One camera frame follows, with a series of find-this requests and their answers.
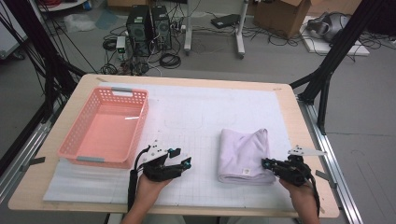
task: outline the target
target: towel label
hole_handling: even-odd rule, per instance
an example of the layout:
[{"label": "towel label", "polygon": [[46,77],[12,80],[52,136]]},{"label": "towel label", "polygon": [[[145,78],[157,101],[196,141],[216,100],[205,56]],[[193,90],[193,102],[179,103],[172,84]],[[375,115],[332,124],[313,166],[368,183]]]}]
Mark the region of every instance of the towel label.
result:
[{"label": "towel label", "polygon": [[242,175],[250,175],[250,169],[244,168],[242,171]]}]

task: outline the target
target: folded towel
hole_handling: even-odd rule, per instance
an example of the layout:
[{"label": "folded towel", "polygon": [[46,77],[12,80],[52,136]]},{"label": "folded towel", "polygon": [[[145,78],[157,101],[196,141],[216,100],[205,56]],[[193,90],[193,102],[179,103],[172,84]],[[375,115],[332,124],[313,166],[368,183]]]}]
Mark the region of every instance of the folded towel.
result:
[{"label": "folded towel", "polygon": [[274,174],[262,168],[269,158],[267,130],[237,133],[223,129],[220,138],[219,181],[245,185],[270,185]]}]

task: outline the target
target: box flap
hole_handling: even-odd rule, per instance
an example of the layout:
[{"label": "box flap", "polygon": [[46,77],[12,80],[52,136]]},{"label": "box flap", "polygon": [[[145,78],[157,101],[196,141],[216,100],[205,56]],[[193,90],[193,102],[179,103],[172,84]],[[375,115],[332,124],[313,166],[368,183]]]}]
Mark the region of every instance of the box flap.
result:
[{"label": "box flap", "polygon": [[[281,0],[281,1],[284,2],[284,3],[287,3],[287,4],[290,4],[290,5],[292,5],[292,6],[297,7],[298,5],[300,5],[300,3],[301,3],[303,0]],[[314,6],[314,5],[316,5],[317,3],[321,2],[322,0],[309,0],[309,1],[311,2],[311,5]]]}]

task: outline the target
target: person's right hand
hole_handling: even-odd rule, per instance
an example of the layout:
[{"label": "person's right hand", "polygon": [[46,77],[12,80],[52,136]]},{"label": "person's right hand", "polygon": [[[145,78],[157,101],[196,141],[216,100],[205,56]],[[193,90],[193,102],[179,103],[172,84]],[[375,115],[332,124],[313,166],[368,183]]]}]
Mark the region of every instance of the person's right hand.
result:
[{"label": "person's right hand", "polygon": [[279,183],[289,191],[291,203],[304,224],[320,223],[314,191],[309,186],[296,187],[283,179],[279,179]]}]

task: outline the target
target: lavender cloth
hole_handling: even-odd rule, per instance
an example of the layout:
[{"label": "lavender cloth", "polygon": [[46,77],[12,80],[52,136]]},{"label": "lavender cloth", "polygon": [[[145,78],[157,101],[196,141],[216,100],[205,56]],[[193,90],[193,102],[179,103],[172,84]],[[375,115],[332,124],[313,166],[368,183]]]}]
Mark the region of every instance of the lavender cloth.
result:
[{"label": "lavender cloth", "polygon": [[219,181],[244,185],[270,185],[274,174],[262,168],[269,158],[267,130],[238,133],[223,129],[220,138]]}]

